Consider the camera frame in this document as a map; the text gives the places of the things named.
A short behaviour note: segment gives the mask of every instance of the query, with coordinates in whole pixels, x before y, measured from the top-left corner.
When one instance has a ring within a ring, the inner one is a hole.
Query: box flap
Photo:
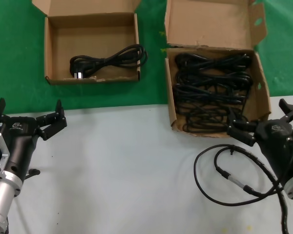
[[[32,0],[48,16],[134,12],[140,0]]]
[[[167,0],[167,42],[190,47],[250,49],[267,35],[262,3]]]
[[[33,4],[44,12],[46,15],[49,14],[51,0],[32,0]]]

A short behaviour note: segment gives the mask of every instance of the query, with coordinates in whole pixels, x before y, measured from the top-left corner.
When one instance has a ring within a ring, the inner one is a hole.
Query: green backdrop
[[[271,96],[293,95],[293,0],[265,0],[269,35],[257,47]],[[0,97],[5,113],[167,103],[165,0],[142,0],[140,41],[149,53],[140,82],[50,86],[43,77],[44,14],[31,0],[0,0]]]

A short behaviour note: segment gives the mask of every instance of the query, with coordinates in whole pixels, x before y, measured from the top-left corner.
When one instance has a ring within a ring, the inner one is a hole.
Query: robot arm
[[[290,124],[293,105],[281,99],[279,107],[285,113],[284,117],[263,122],[238,120],[231,111],[227,134],[249,146],[257,142],[274,173],[281,179],[288,197],[293,199],[293,127]]]
[[[33,117],[3,115],[5,101],[0,99],[0,234],[8,232],[7,215],[14,197],[21,192],[23,182],[40,173],[28,172],[31,156],[39,137],[48,140],[64,129],[66,118],[59,100],[52,114]]]

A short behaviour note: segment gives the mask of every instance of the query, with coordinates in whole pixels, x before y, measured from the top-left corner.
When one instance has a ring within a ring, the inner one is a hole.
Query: stack of power cords
[[[225,179],[230,180],[231,182],[233,182],[234,184],[236,184],[237,186],[239,186],[241,189],[243,189],[246,193],[255,196],[255,199],[249,200],[249,201],[244,201],[244,202],[238,202],[238,203],[225,203],[225,202],[221,202],[218,201],[212,197],[210,197],[201,187],[198,178],[197,178],[197,172],[196,172],[196,165],[198,162],[198,159],[205,154],[206,152],[215,149],[215,148],[219,148],[222,147],[221,150],[219,150],[214,158],[214,165],[216,168],[216,171],[219,172],[221,174],[221,176],[223,176]],[[252,160],[268,177],[268,179],[272,182],[272,188],[269,189],[268,192],[266,193],[260,193],[255,191],[252,187],[250,187],[249,185],[245,185],[243,184],[241,181],[239,181],[238,178],[235,178],[233,175],[231,175],[230,173],[228,173],[227,171],[221,169],[218,164],[217,164],[217,160],[219,155],[226,151],[226,150],[230,150],[230,153],[233,154],[234,151],[239,152],[241,154],[243,154],[244,156],[248,157],[250,160]],[[279,202],[280,202],[280,206],[281,206],[281,227],[282,227],[282,234],[289,234],[288,231],[288,224],[287,224],[287,218],[288,218],[288,207],[287,207],[287,203],[285,201],[285,198],[282,194],[282,190],[283,188],[281,187],[280,182],[284,179],[285,175],[288,173],[291,164],[293,162],[293,157],[289,160],[287,168],[285,170],[285,172],[283,173],[283,175],[278,178],[275,179],[273,174],[265,167],[265,165],[253,154],[251,154],[250,152],[246,151],[245,149],[235,146],[235,145],[229,145],[229,144],[220,144],[220,145],[215,145],[212,147],[209,147],[207,149],[205,149],[204,151],[202,151],[195,159],[194,161],[194,179],[196,182],[197,187],[199,188],[199,190],[202,192],[202,194],[209,199],[210,201],[217,203],[219,205],[222,206],[243,206],[243,205],[248,205],[248,204],[252,204],[258,201],[261,201],[265,198],[267,198],[268,196],[274,195],[274,194],[278,194],[278,198],[279,198]]]
[[[247,54],[210,59],[196,54],[176,56],[179,71],[173,86],[176,113],[185,116],[183,131],[221,133],[227,130],[229,106],[243,116],[253,84],[246,72],[251,64]],[[217,70],[218,75],[211,74]]]

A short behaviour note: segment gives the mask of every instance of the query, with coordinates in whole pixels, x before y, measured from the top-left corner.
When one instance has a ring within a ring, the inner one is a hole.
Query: cable connector
[[[232,183],[234,183],[237,186],[239,186],[241,189],[244,189],[244,187],[245,187],[244,184],[242,184],[237,178],[233,177],[232,175],[230,175],[228,177],[228,180],[230,180]]]

